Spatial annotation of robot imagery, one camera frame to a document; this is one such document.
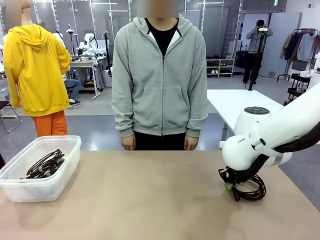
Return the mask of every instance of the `black shirt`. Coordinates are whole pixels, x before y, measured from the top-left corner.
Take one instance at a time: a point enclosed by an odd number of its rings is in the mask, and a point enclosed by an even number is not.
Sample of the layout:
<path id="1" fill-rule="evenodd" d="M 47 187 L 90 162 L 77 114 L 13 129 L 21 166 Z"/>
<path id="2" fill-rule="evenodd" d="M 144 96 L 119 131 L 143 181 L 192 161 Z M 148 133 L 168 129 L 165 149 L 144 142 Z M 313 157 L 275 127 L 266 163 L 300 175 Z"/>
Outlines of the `black shirt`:
<path id="1" fill-rule="evenodd" d="M 169 47 L 169 44 L 172 40 L 172 38 L 175 35 L 175 32 L 178 28 L 178 23 L 179 23 L 179 19 L 176 22 L 176 24 L 174 25 L 173 28 L 166 30 L 166 31 L 160 31 L 156 28 L 154 28 L 154 26 L 152 26 L 150 24 L 150 22 L 148 21 L 147 18 L 145 18 L 146 24 L 149 27 L 150 32 L 152 33 L 152 35 L 154 36 L 154 39 L 156 41 L 156 43 L 158 44 L 160 51 L 162 53 L 162 56 L 166 55 L 167 49 Z"/>

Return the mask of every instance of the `brown tabletop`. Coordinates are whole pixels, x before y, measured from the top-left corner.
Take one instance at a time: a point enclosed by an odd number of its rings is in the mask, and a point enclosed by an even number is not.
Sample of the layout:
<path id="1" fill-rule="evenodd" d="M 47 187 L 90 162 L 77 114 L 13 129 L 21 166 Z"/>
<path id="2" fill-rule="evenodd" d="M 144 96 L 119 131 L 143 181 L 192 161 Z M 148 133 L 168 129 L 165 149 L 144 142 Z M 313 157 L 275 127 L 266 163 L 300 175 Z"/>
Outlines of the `brown tabletop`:
<path id="1" fill-rule="evenodd" d="M 267 194 L 235 202 L 220 151 L 90 151 L 60 198 L 12 203 L 0 190 L 1 240 L 315 240 L 320 213 L 277 167 Z"/>

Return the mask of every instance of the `hood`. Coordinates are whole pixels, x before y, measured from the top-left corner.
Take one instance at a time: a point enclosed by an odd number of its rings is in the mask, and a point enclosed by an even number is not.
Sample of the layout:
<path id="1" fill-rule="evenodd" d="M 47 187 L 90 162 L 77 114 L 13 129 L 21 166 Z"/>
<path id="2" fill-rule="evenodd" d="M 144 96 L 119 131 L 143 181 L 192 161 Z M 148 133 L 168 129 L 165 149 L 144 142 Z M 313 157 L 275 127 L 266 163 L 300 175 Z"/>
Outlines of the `hood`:
<path id="1" fill-rule="evenodd" d="M 140 30 L 140 32 L 145 35 L 148 34 L 149 28 L 144 18 L 135 17 L 133 19 L 133 23 Z M 192 23 L 188 19 L 184 19 L 184 17 L 179 13 L 178 31 L 180 32 L 181 36 L 184 37 L 191 27 Z"/>
<path id="2" fill-rule="evenodd" d="M 48 39 L 48 31 L 36 24 L 16 26 L 10 29 L 9 33 L 13 33 L 36 51 L 42 50 Z"/>

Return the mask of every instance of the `sneaker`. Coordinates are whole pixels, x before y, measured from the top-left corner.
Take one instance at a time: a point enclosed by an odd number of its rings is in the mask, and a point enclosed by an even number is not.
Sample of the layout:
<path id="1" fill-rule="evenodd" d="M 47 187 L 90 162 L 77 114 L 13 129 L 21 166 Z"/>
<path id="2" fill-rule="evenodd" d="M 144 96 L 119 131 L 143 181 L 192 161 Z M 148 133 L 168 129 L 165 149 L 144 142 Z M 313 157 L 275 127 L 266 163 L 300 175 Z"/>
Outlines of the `sneaker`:
<path id="1" fill-rule="evenodd" d="M 79 104 L 80 101 L 79 100 L 74 100 L 74 99 L 69 99 L 69 103 L 70 103 L 70 105 L 74 105 L 74 104 Z"/>

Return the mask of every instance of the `shoe rack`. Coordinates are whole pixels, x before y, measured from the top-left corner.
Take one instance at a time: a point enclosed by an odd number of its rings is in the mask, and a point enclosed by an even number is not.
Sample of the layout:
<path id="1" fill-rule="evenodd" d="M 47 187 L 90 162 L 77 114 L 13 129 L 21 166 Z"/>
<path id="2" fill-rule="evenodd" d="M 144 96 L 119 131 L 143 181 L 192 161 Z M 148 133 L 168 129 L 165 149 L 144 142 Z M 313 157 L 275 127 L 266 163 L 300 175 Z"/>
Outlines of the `shoe rack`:
<path id="1" fill-rule="evenodd" d="M 235 66 L 234 59 L 206 59 L 207 77 L 232 77 Z"/>

